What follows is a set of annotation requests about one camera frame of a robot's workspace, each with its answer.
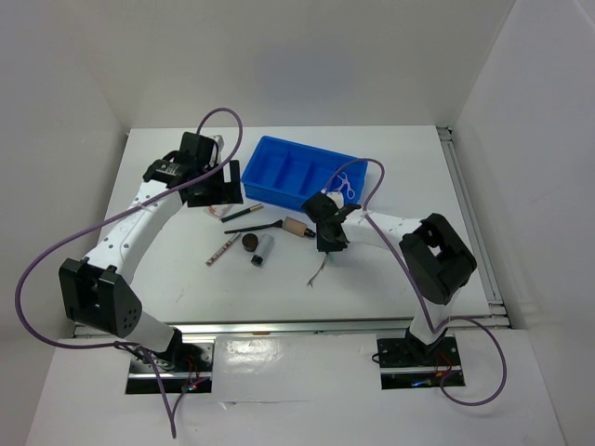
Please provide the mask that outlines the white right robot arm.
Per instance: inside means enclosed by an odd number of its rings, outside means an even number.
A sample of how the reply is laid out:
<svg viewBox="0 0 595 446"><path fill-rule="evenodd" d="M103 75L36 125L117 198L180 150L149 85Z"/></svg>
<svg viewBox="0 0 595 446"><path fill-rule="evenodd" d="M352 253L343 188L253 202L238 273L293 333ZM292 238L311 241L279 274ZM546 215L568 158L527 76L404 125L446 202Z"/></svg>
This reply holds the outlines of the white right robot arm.
<svg viewBox="0 0 595 446"><path fill-rule="evenodd" d="M311 196L302 210L316 226L320 252L341 252L360 243L393 254L418 302L405 332L407 357L416 364L435 357L454 300L477 268L473 253L448 220L436 213L425 218L388 216L322 192Z"/></svg>

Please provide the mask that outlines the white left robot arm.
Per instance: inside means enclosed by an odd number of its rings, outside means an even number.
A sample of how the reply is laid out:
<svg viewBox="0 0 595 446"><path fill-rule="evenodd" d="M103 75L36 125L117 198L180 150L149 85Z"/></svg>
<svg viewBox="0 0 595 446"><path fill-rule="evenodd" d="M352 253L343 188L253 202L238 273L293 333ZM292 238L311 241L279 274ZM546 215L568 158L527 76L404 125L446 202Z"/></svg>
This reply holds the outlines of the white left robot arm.
<svg viewBox="0 0 595 446"><path fill-rule="evenodd" d="M131 283L140 260L166 222L183 206L241 203L240 165L223 174L222 136L186 132L178 150L155 160L145 171L129 215L82 259L66 259L59 284L66 316L150 351L164 371L185 369L198 359L198 347L186 344L180 330L147 313Z"/></svg>

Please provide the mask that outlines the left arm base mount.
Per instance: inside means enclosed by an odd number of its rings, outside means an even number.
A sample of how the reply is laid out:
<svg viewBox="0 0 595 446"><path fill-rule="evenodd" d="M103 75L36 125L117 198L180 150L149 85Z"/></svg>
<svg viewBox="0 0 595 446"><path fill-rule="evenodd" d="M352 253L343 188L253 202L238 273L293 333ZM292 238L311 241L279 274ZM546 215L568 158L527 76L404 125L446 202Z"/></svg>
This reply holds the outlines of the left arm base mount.
<svg viewBox="0 0 595 446"><path fill-rule="evenodd" d="M190 394L210 394L212 392L214 339L200 339L195 343L199 356L185 360L181 367L158 359L152 354L167 394L178 395L183 390ZM155 395L160 393L157 378L152 366L144 355L136 349L129 363L126 379L126 395Z"/></svg>

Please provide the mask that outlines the silver duckbill hair clip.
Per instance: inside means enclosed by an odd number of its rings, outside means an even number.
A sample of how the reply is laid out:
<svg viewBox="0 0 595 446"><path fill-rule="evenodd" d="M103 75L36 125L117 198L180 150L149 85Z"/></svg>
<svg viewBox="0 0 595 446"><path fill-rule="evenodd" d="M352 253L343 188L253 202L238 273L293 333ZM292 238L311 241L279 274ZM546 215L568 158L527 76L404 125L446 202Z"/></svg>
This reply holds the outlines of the silver duckbill hair clip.
<svg viewBox="0 0 595 446"><path fill-rule="evenodd" d="M317 271L309 278L307 281L307 286L312 288L316 278L320 275L320 273L324 270L324 264L322 264Z"/></svg>

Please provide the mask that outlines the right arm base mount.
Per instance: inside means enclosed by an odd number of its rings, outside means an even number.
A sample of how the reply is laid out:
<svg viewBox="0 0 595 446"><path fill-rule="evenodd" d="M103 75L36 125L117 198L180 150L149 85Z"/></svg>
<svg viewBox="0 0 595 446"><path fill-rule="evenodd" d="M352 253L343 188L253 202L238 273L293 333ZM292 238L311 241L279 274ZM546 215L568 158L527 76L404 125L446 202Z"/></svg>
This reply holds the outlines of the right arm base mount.
<svg viewBox="0 0 595 446"><path fill-rule="evenodd" d="M466 385L453 336L447 336L429 356L420 359L407 349L404 338L380 338L371 360L379 367L383 390L439 387L444 377L446 387Z"/></svg>

